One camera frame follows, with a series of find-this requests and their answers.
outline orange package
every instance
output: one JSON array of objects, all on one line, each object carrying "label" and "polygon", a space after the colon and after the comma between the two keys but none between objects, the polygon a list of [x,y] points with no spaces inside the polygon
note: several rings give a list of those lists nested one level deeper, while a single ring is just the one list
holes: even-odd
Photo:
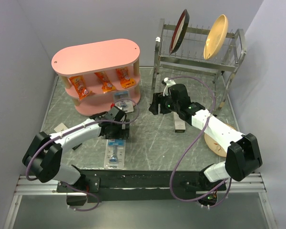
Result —
[{"label": "orange package", "polygon": [[92,93],[92,91],[87,89],[84,77],[82,75],[72,76],[69,78],[69,80],[73,84],[80,100]]},{"label": "orange package", "polygon": [[103,90],[104,93],[116,90],[115,86],[108,79],[108,76],[107,76],[106,72],[101,71],[101,72],[94,73],[94,74],[96,74],[96,76],[103,83],[102,90]]},{"label": "orange package", "polygon": [[122,88],[129,88],[135,85],[135,80],[129,77],[127,67],[117,68],[116,73],[118,74]]}]

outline shelf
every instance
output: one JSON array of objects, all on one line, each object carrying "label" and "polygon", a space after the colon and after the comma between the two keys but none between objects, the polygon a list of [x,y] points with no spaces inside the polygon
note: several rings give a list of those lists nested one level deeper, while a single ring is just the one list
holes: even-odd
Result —
[{"label": "shelf", "polygon": [[[118,91],[128,91],[128,90],[134,88],[136,85],[138,85],[140,83],[140,76],[133,74],[133,66],[132,65],[128,66],[128,73],[129,73],[130,77],[132,77],[135,80],[136,85],[132,86],[132,87],[129,87],[129,88],[126,88],[126,89],[122,88],[122,86],[120,84],[120,80],[119,80],[119,78],[118,78],[118,76],[116,74],[115,69],[107,70],[105,72],[106,72],[109,80],[111,81],[111,83],[117,89],[116,91],[107,92],[105,94],[113,94],[113,93],[116,93]],[[102,90],[102,83],[101,83],[99,78],[94,73],[84,75],[84,79],[85,79],[85,82],[86,82],[87,89],[89,91],[93,92],[93,94],[89,95],[88,97],[94,97],[95,98],[96,96],[104,95],[103,90]],[[77,92],[76,92],[76,90],[75,90],[73,85],[69,89],[66,88],[66,92],[72,98],[75,98],[75,99],[79,98],[79,96],[78,96],[78,94],[77,94]]]},{"label": "shelf", "polygon": [[71,77],[125,67],[135,63],[139,55],[135,42],[116,39],[64,48],[51,63],[58,75]]},{"label": "shelf", "polygon": [[[140,87],[132,87],[130,97],[138,103],[140,101]],[[109,111],[110,106],[113,103],[113,93],[103,94],[102,99],[95,99],[94,96],[88,96],[83,99],[79,106],[75,106],[75,109],[84,116],[91,116],[100,112]]]}]

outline wire rack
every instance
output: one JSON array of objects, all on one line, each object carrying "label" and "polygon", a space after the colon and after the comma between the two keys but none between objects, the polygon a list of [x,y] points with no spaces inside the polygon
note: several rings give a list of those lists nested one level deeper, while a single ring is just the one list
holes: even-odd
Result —
[{"label": "wire rack", "polygon": [[204,45],[210,32],[210,27],[205,29],[203,26],[199,27],[197,25],[192,27],[192,25],[190,25],[186,30],[179,50],[173,54],[169,54],[169,47],[175,28],[176,26],[170,25],[169,22],[165,24],[164,19],[160,20],[155,44],[152,94],[155,90],[157,74],[159,73],[160,67],[214,77],[215,94],[217,79],[222,71],[230,72],[230,77],[226,82],[225,92],[217,106],[217,111],[219,111],[225,104],[230,84],[245,58],[246,47],[244,31],[238,29],[235,33],[233,30],[228,32],[218,54],[211,59],[205,60],[203,55]]}]

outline beige plate on table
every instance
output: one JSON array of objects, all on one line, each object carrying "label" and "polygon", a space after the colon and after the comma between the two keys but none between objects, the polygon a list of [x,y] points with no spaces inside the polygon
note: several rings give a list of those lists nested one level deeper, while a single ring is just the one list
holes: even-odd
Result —
[{"label": "beige plate on table", "polygon": [[223,46],[225,41],[225,37],[228,32],[228,18],[222,14],[217,18],[215,23],[213,24],[209,35],[206,39],[205,46],[204,46],[204,59],[208,60],[216,56],[216,54]]},{"label": "beige plate on table", "polygon": [[212,139],[209,135],[207,134],[204,134],[204,140],[206,142],[206,144],[208,145],[208,147],[214,152],[216,153],[217,155],[219,156],[223,156],[223,157],[227,157],[227,152],[224,151],[221,146],[216,142],[214,141],[214,139]]}]

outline white wall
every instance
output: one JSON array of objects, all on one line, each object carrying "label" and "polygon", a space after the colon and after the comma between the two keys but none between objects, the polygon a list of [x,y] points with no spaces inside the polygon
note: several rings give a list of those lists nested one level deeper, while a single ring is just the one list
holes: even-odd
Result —
[{"label": "white wall", "polygon": [[263,180],[286,229],[286,0],[264,0],[245,37],[247,56],[230,96],[240,129],[258,139]]},{"label": "white wall", "polygon": [[50,57],[72,45],[116,38],[135,41],[140,65],[153,65],[160,18],[177,23],[187,9],[190,24],[212,26],[220,14],[229,29],[246,30],[263,0],[18,0]]},{"label": "white wall", "polygon": [[51,62],[16,0],[0,0],[0,228],[40,130],[54,74]]}]

